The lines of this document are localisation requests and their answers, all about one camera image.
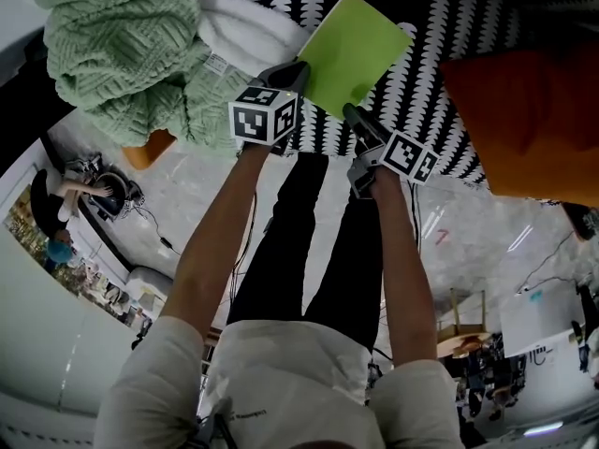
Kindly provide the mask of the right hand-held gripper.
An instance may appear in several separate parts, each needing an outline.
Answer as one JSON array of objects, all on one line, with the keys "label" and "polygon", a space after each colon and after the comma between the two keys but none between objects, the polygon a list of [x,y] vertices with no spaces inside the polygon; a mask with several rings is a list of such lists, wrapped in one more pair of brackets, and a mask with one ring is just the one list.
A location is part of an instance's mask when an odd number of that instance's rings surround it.
[{"label": "right hand-held gripper", "polygon": [[362,106],[346,103],[343,117],[357,138],[356,157],[347,177],[356,198],[370,198],[374,173],[386,167],[409,182],[424,185],[430,178],[440,156],[415,139],[399,132],[390,132]]}]

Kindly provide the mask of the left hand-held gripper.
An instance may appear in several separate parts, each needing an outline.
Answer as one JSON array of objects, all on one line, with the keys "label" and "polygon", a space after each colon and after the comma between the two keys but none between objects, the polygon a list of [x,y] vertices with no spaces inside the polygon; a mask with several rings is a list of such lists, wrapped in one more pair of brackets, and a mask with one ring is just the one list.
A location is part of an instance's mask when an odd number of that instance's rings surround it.
[{"label": "left hand-held gripper", "polygon": [[299,60],[262,71],[228,103],[231,136],[243,145],[264,145],[284,154],[297,129],[299,95],[310,73],[310,65]]}]

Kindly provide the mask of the green book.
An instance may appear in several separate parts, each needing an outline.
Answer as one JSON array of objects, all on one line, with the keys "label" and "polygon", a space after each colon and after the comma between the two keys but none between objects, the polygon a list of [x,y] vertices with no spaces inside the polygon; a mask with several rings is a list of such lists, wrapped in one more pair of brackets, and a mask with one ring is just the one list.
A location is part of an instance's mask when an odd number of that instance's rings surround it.
[{"label": "green book", "polygon": [[364,0],[339,0],[298,55],[310,67],[304,96],[341,120],[412,43],[399,25]]}]

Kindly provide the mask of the person's left forearm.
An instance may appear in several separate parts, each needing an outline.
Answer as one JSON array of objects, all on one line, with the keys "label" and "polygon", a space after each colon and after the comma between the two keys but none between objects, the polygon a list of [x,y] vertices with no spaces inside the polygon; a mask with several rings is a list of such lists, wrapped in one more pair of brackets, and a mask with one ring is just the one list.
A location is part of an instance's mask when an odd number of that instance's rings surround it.
[{"label": "person's left forearm", "polygon": [[174,285],[161,312],[205,337],[238,257],[258,178],[270,147],[242,150],[225,182],[188,240]]}]

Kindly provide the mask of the person's right forearm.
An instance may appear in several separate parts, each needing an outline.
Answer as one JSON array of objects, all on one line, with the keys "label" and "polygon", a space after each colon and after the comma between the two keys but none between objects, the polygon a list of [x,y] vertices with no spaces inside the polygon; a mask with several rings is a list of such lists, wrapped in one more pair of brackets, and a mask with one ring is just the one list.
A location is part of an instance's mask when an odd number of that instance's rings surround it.
[{"label": "person's right forearm", "polygon": [[371,193],[382,235],[383,286],[393,363],[398,367],[434,360],[437,333],[433,298],[399,176],[386,167],[377,168]]}]

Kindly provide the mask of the white fluffy cloth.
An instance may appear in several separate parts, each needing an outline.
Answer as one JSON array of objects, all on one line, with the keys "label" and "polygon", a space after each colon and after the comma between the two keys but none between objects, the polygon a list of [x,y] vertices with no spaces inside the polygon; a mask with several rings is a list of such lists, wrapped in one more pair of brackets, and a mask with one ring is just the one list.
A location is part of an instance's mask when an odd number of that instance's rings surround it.
[{"label": "white fluffy cloth", "polygon": [[292,61],[311,32],[285,13],[251,0],[199,0],[199,38],[251,77]]}]

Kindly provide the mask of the person's black trousers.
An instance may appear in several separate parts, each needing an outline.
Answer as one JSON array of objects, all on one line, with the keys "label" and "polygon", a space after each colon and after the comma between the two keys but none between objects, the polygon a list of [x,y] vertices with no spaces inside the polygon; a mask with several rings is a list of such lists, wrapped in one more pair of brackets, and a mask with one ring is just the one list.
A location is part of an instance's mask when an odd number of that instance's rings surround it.
[{"label": "person's black trousers", "polygon": [[322,282],[310,304],[302,304],[314,208],[328,165],[326,155],[299,154],[277,194],[270,224],[226,321],[316,323],[371,351],[378,334],[383,277],[374,200],[349,197]]}]

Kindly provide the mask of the orange cushion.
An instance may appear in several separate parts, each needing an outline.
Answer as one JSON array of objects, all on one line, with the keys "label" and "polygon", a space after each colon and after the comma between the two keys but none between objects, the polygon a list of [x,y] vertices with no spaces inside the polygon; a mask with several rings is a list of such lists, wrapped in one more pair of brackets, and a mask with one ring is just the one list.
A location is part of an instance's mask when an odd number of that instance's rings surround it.
[{"label": "orange cushion", "polygon": [[599,42],[440,69],[493,194],[599,207]]}]

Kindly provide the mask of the green knitted blanket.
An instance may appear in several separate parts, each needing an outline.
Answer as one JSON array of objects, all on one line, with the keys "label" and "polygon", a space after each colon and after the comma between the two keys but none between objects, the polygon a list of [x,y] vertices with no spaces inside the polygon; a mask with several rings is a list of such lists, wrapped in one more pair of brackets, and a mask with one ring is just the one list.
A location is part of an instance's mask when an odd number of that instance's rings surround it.
[{"label": "green knitted blanket", "polygon": [[228,104],[248,82],[211,71],[197,33],[201,0],[35,0],[49,11],[47,69],[58,95],[122,147],[157,130],[221,153],[236,149]]}]

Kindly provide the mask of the black round device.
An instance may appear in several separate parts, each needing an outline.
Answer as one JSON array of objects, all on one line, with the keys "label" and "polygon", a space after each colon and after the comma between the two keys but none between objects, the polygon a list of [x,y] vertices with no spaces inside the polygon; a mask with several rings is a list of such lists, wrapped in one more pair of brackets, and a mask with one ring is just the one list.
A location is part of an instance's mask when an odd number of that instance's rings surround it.
[{"label": "black round device", "polygon": [[115,221],[143,202],[144,195],[139,186],[119,173],[104,172],[94,182],[95,189],[110,189],[109,196],[89,196],[89,204],[96,208],[97,216]]}]

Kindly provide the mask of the wooden side table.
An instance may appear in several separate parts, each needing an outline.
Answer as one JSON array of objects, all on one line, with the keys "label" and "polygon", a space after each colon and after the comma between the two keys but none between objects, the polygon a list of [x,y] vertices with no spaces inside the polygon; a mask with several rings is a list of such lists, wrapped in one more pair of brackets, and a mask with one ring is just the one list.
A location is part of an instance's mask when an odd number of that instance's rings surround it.
[{"label": "wooden side table", "polygon": [[438,358],[451,356],[454,359],[460,359],[480,349],[490,337],[486,325],[486,293],[481,293],[481,321],[478,324],[463,324],[460,320],[458,298],[454,288],[449,290],[449,295],[453,323],[443,326],[441,322],[438,322],[436,353]]}]

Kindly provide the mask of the grey patterned knit blanket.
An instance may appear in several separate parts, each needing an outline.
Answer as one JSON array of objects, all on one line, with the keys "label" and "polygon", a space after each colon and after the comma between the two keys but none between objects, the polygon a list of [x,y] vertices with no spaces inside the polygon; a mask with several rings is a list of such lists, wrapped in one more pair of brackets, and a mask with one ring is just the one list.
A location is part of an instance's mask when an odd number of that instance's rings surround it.
[{"label": "grey patterned knit blanket", "polygon": [[589,241],[599,235],[599,208],[568,202],[562,208],[579,239]]}]

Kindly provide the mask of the person's white t-shirt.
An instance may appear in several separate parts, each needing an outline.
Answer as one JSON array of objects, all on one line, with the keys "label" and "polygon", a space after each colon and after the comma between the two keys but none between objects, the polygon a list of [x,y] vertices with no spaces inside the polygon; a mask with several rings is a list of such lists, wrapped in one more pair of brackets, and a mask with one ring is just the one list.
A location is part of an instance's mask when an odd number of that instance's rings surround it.
[{"label": "person's white t-shirt", "polygon": [[368,352],[304,322],[232,324],[208,369],[203,350],[189,324],[157,319],[101,404],[94,449],[464,449],[438,361],[400,365],[368,389]]}]

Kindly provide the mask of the black TV cabinet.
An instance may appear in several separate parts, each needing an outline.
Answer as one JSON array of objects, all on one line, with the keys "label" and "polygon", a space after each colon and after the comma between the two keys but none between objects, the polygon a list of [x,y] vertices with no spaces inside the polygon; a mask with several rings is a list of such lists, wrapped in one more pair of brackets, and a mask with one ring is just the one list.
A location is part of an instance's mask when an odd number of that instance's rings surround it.
[{"label": "black TV cabinet", "polygon": [[38,138],[75,109],[57,93],[41,33],[24,44],[24,62],[0,85],[0,176]]}]

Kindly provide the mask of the cluttered display shelf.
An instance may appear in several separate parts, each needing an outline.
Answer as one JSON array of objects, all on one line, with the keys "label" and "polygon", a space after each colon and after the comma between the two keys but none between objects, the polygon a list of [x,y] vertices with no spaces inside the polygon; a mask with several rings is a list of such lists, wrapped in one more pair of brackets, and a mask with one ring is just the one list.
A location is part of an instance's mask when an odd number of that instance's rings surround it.
[{"label": "cluttered display shelf", "polygon": [[135,331],[145,330],[152,324],[143,309],[131,302],[124,286],[103,269],[100,252],[104,244],[101,241],[92,245],[74,243],[74,255],[66,263],[56,263],[48,257],[48,238],[34,220],[30,186],[25,187],[8,210],[4,226],[69,293],[87,299]]}]

